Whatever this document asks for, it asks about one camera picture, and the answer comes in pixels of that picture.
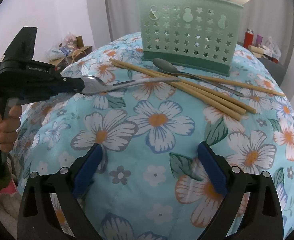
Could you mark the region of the person's left hand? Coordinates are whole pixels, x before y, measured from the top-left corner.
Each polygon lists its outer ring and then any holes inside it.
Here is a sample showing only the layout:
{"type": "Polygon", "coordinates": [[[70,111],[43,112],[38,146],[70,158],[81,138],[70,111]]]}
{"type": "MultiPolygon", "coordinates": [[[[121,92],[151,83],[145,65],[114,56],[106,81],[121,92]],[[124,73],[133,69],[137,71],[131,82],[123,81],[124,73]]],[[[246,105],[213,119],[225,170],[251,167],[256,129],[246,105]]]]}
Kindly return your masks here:
{"type": "Polygon", "coordinates": [[[3,119],[0,114],[0,151],[10,152],[17,140],[17,129],[20,127],[20,117],[22,115],[22,106],[13,106],[8,117],[3,119]]]}

